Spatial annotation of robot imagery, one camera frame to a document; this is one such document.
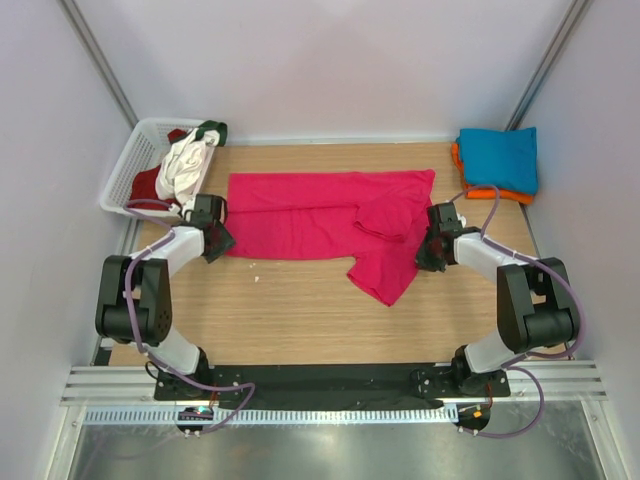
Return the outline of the pink t shirt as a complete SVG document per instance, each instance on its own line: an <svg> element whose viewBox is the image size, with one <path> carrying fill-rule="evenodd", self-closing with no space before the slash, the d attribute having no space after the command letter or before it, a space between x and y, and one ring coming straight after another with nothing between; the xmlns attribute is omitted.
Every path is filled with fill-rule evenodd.
<svg viewBox="0 0 640 480"><path fill-rule="evenodd" d="M435 180L432 169L233 174L230 253L261 260L351 257L349 280L392 306L416 277Z"/></svg>

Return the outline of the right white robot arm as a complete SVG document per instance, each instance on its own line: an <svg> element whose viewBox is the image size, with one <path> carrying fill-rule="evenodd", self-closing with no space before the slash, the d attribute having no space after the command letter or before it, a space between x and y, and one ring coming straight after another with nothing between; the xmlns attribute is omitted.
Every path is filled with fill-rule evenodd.
<svg viewBox="0 0 640 480"><path fill-rule="evenodd" d="M466 225L452 202L427 208L428 226L415 260L421 270L462 265L496 286L496 329L458 348L449 374L464 396L480 395L504 367L580 339L582 312L564 263L516 252Z"/></svg>

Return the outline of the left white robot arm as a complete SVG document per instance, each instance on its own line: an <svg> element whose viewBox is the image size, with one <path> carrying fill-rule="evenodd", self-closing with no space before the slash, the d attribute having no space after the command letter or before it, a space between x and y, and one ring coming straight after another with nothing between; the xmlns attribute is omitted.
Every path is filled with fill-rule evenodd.
<svg viewBox="0 0 640 480"><path fill-rule="evenodd" d="M171 277L191 261L211 264L235 246L226 228L227 200L198 194L175 226L142 214L130 201L125 210L167 229L153 244L129 255L111 255L102 267L95 329L116 343L134 346L157 370L156 381L192 400L228 392L214 384L204 350L173 325Z"/></svg>

